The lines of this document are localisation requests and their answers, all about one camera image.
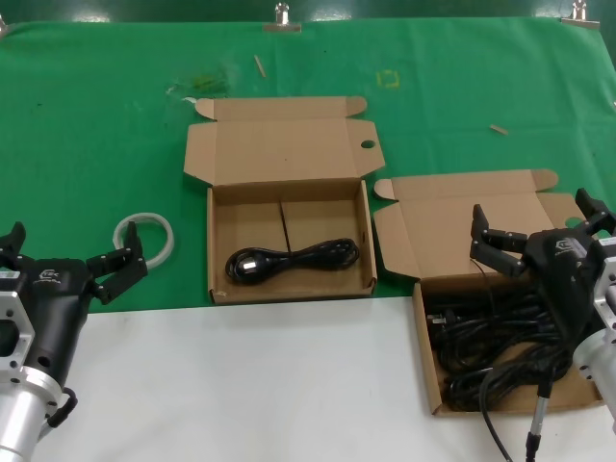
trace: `box lid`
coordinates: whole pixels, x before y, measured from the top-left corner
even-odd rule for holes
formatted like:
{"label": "box lid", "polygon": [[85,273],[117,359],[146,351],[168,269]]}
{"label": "box lid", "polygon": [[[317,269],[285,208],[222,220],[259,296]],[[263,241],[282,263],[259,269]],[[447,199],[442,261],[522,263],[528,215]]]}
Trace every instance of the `box lid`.
{"label": "box lid", "polygon": [[360,178],[383,167],[363,97],[199,99],[184,171],[211,185]]}
{"label": "box lid", "polygon": [[469,257],[474,205],[495,229],[532,234],[565,227],[567,218],[582,215],[571,195],[541,192],[557,183],[551,170],[379,180],[376,195],[397,201],[374,213],[385,269],[419,278],[479,272]]}

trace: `cardboard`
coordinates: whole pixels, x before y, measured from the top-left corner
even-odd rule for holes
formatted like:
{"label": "cardboard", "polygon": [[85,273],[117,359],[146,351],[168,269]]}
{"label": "cardboard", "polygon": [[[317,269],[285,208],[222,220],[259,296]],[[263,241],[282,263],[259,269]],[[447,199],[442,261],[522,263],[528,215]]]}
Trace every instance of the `cardboard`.
{"label": "cardboard", "polygon": [[[532,234],[566,227],[568,218],[583,218],[569,194],[544,192],[556,186],[550,170],[512,170],[379,180],[375,193],[394,200],[374,213],[376,233],[386,270],[420,279],[413,294],[415,324],[430,410],[436,415],[459,414],[443,403],[446,373],[439,367],[428,338],[424,298],[443,292],[484,290],[479,268],[470,260],[473,207],[481,204],[495,229]],[[516,284],[482,266],[491,284]],[[520,387],[497,409],[532,413],[536,387]],[[592,382],[577,371],[554,385],[551,410],[601,403]]]}
{"label": "cardboard", "polygon": [[[200,99],[214,120],[189,128],[184,171],[208,191],[208,287],[216,303],[370,295],[376,266],[362,176],[384,166],[372,122],[348,118],[362,97]],[[291,269],[243,286],[224,272],[245,247],[301,250],[351,238],[360,259],[340,271]]]}

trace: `bundled black cables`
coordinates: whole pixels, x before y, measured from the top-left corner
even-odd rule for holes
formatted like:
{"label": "bundled black cables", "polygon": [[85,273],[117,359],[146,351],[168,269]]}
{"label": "bundled black cables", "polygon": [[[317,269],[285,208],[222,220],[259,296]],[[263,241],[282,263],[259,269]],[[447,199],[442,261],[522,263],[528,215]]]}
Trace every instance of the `bundled black cables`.
{"label": "bundled black cables", "polygon": [[325,241],[297,252],[251,247],[231,255],[225,271],[229,278],[240,284],[258,284],[293,267],[346,270],[358,258],[359,248],[352,239]]}
{"label": "bundled black cables", "polygon": [[[562,378],[572,364],[546,305],[531,286],[437,295],[425,305],[432,349],[449,374],[444,401],[452,409],[479,411],[480,398],[492,409],[519,386]],[[508,358],[506,367],[495,368],[515,346],[522,352]],[[482,397],[481,384],[493,369]]]}

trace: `wooden stick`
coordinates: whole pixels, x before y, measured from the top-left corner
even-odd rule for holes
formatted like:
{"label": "wooden stick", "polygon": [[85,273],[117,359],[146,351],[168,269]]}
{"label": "wooden stick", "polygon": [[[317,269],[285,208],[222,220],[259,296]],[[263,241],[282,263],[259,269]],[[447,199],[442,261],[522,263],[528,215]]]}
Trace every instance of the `wooden stick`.
{"label": "wooden stick", "polygon": [[508,130],[505,130],[504,128],[499,127],[498,125],[490,125],[490,128],[494,130],[495,132],[499,132],[501,135],[505,135],[505,136],[509,135]]}
{"label": "wooden stick", "polygon": [[266,75],[266,71],[263,69],[263,66],[261,65],[261,60],[259,59],[257,55],[254,55],[254,61],[257,64],[257,67],[259,67],[259,72],[261,72],[261,77],[263,77],[264,79],[267,78],[268,76]]}

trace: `green tablecloth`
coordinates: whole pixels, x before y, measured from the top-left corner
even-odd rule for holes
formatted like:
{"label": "green tablecloth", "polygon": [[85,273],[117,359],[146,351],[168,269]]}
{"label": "green tablecloth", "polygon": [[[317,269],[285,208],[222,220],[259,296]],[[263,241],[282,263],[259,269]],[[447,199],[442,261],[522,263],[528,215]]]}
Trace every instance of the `green tablecloth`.
{"label": "green tablecloth", "polygon": [[[258,55],[264,79],[254,63]],[[222,79],[213,89],[208,79]],[[109,307],[208,305],[205,187],[182,173],[184,96],[363,95],[387,167],[368,178],[548,167],[616,206],[616,74],[597,31],[554,19],[305,24],[29,24],[0,40],[0,232],[24,253],[111,250],[136,212],[166,217],[171,259]],[[489,129],[497,124],[503,136]],[[372,208],[379,207],[372,200]],[[150,256],[163,236],[144,230]],[[376,294],[410,294],[380,274]]]}

